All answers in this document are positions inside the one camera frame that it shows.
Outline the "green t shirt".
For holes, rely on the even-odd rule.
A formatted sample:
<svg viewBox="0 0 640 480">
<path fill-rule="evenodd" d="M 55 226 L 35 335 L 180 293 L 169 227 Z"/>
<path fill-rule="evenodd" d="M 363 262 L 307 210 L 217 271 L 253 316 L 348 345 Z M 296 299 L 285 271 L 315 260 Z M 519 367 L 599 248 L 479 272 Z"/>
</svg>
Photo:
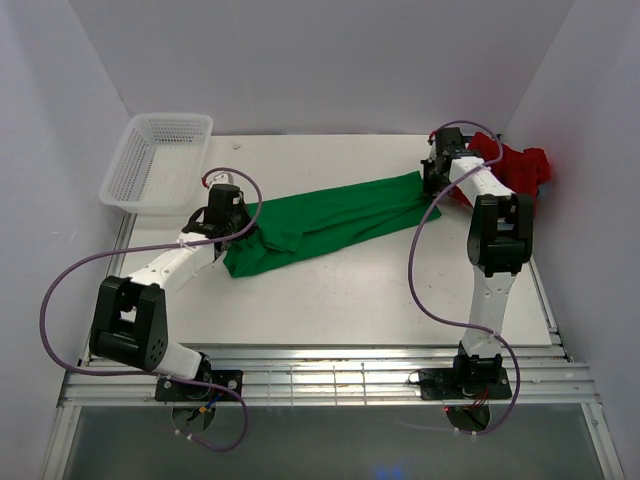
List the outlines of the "green t shirt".
<svg viewBox="0 0 640 480">
<path fill-rule="evenodd" d="M 413 228 L 428 206 L 417 171 L 250 204 L 257 230 L 223 263 L 233 278 L 256 276 Z"/>
</svg>

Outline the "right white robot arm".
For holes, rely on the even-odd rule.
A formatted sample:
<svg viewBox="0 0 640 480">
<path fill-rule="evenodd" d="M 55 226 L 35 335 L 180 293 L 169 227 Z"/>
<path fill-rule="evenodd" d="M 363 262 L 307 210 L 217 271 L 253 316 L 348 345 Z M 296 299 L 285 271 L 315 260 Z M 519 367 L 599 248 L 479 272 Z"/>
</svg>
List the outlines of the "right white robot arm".
<svg viewBox="0 0 640 480">
<path fill-rule="evenodd" d="M 511 397 L 498 336 L 511 288 L 532 254 L 534 200 L 505 186 L 469 142 L 458 127 L 441 127 L 422 161 L 425 194 L 435 198 L 452 185 L 472 207 L 467 256 L 474 275 L 469 322 L 453 365 L 419 372 L 424 399 Z"/>
</svg>

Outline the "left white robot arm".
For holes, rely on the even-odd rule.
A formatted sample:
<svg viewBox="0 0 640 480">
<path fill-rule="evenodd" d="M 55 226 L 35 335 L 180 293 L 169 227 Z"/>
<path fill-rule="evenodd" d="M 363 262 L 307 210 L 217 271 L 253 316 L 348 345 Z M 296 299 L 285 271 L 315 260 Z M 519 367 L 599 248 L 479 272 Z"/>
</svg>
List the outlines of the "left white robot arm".
<svg viewBox="0 0 640 480">
<path fill-rule="evenodd" d="M 177 378 L 190 399 L 205 397 L 212 376 L 204 355 L 169 337 L 168 300 L 230 246 L 220 242 L 238 232 L 253 233 L 240 187 L 222 173 L 208 185 L 208 203 L 181 230 L 176 247 L 126 277 L 109 276 L 100 285 L 89 347 L 94 356 L 146 372 Z"/>
</svg>

